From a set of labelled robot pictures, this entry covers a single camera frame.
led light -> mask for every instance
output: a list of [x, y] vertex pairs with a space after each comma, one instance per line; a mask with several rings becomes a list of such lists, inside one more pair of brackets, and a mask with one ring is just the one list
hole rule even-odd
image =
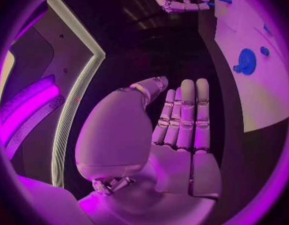
[[50, 86], [20, 105], [2, 124], [1, 139], [5, 144], [18, 127], [49, 100], [59, 95], [56, 85]]

blue disc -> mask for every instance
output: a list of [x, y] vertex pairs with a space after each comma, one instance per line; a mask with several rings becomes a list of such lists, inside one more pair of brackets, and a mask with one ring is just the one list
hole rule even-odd
[[238, 66], [243, 74], [250, 75], [255, 71], [256, 56], [252, 50], [248, 48], [243, 49], [239, 55], [238, 62]]

